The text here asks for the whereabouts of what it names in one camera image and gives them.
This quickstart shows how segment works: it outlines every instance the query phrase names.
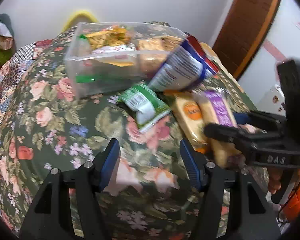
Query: green snack package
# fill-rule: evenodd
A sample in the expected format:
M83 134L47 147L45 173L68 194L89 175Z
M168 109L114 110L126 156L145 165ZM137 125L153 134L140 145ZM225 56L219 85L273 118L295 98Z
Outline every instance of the green snack package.
M157 94L143 83L138 83L124 91L118 101L132 110L132 116L136 120L140 133L149 130L171 111L168 105L157 98Z

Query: floral tablecloth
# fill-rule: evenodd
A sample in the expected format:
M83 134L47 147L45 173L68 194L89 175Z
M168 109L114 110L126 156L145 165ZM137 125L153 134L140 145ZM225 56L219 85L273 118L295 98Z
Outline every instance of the floral tablecloth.
M113 238L185 239L196 221L201 195L191 188L179 155L182 133L173 115L140 134L133 118L116 106L117 93L76 100L63 57L74 28L60 34L32 63L19 83L0 127L0 215L18 233L29 205L52 167L78 168L120 143L121 158L98 195ZM205 86L226 89L233 111L254 109L240 87L221 70ZM70 191L75 233L82 235ZM229 205L225 192L219 234Z

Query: clear plastic bin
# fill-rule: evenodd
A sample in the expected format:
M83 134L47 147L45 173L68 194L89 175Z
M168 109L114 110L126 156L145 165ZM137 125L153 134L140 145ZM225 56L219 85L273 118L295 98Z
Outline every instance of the clear plastic bin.
M134 22L79 23L72 42L64 57L67 73L72 80L76 98L88 95L124 90L142 79L150 78L171 51L136 50L92 54L79 49L79 37L118 25L128 29L131 43L138 49L140 40L173 36L184 39L186 34L177 28ZM126 60L129 66L118 66L114 62ZM95 77L95 81L78 83L78 76Z

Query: orange circle logo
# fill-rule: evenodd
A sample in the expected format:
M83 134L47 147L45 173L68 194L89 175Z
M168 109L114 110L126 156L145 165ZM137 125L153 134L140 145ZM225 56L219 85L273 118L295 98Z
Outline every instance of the orange circle logo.
M183 105L183 111L192 120L202 119L200 108L195 102L187 102Z

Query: orange fabric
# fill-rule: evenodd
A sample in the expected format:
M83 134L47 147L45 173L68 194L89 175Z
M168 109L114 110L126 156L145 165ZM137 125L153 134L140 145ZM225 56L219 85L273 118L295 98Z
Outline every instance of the orange fabric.
M294 197L289 201L286 207L283 209L284 214L286 215L289 222L295 220L295 218L300 213L300 188Z

